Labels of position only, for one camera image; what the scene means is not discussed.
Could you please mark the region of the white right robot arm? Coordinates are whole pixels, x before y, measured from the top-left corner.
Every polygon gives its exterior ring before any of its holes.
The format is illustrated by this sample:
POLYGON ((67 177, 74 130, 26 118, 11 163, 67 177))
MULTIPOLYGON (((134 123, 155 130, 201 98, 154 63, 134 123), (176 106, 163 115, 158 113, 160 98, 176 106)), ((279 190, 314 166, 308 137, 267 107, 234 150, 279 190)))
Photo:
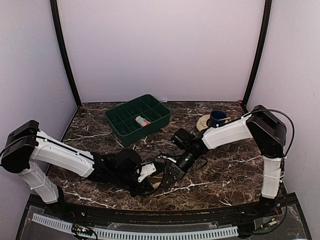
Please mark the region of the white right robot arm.
POLYGON ((195 164, 196 160, 209 150, 246 139, 253 139, 263 157, 262 201, 255 205, 255 213, 266 217, 275 208, 280 180, 284 172, 283 161, 286 157, 285 145, 287 127, 274 114, 275 110, 262 105, 253 111, 222 126, 209 127, 197 135, 179 128, 171 141, 181 150, 174 162, 164 168, 163 187, 167 188, 180 181, 195 164))

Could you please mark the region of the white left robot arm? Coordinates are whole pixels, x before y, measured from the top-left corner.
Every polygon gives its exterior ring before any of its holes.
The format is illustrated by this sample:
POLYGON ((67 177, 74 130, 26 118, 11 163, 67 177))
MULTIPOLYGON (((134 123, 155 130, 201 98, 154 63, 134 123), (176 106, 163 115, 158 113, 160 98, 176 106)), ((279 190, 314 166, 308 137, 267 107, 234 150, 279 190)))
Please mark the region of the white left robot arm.
POLYGON ((38 162, 69 170, 97 183, 112 183, 135 196, 154 191, 148 177, 160 170, 155 162, 142 163, 132 149, 101 155, 64 144, 39 129, 39 123, 30 120, 11 132, 0 153, 0 165, 7 172, 19 175, 60 218, 71 213, 63 191, 52 183, 38 166, 38 162))

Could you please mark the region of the beige sock with olive toe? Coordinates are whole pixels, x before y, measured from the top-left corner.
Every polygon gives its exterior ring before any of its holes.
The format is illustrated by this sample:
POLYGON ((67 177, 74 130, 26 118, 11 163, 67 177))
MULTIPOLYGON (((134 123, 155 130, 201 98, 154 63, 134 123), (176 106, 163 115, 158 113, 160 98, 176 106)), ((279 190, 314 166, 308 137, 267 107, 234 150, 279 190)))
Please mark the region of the beige sock with olive toe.
POLYGON ((161 185, 161 182, 164 180, 164 177, 165 177, 165 174, 160 173, 158 175, 148 176, 147 180, 149 181, 149 183, 151 184, 151 186, 155 190, 161 185))

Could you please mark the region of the pink patterned sock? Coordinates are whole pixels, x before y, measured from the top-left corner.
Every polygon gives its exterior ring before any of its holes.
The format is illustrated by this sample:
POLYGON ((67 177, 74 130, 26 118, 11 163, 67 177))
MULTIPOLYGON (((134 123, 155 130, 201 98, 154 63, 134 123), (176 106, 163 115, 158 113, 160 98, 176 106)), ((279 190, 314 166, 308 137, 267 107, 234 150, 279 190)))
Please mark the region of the pink patterned sock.
POLYGON ((149 125, 151 122, 148 121, 146 118, 143 118, 142 116, 138 115, 135 118, 135 121, 141 126, 141 127, 145 127, 147 125, 149 125))

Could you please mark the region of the green compartment tray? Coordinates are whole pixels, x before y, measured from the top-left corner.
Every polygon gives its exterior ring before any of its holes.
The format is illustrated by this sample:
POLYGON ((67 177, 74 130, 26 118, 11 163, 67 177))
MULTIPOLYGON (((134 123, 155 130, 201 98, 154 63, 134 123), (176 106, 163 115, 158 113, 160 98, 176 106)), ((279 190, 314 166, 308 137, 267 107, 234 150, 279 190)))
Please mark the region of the green compartment tray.
POLYGON ((145 94, 105 112, 110 127, 124 145, 166 127, 171 110, 151 94, 145 94))

